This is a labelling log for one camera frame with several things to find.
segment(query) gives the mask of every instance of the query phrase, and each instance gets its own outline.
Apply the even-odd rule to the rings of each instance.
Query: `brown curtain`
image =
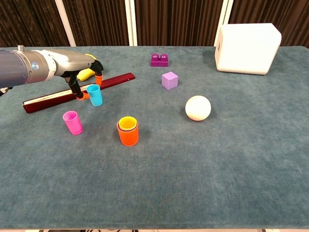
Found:
[[[69,46],[54,0],[0,0],[0,47]]]
[[[129,45],[124,0],[63,0],[77,46]]]
[[[135,0],[138,45],[213,46],[223,0]]]
[[[272,23],[282,34],[281,46],[309,48],[308,0],[234,0],[229,23]]]

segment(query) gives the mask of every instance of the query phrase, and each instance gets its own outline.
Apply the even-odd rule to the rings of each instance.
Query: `cyan cup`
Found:
[[[94,106],[103,104],[103,98],[99,85],[89,85],[87,87],[87,93],[90,95],[90,101]]]

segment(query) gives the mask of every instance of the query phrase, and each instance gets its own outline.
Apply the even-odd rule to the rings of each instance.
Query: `white box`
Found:
[[[221,26],[215,60],[222,72],[265,75],[281,43],[281,33],[271,23]]]

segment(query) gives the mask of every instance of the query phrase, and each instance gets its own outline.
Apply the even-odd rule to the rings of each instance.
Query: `white ball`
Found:
[[[203,96],[194,96],[187,101],[185,112],[194,121],[202,121],[211,113],[211,103]]]

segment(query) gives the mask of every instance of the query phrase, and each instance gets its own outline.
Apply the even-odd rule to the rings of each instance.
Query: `lavender block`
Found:
[[[162,75],[162,85],[170,90],[178,85],[178,76],[173,72],[168,72]]]
[[[169,58],[167,54],[162,54],[159,57],[158,54],[152,54],[150,66],[152,67],[167,67],[169,65]]]

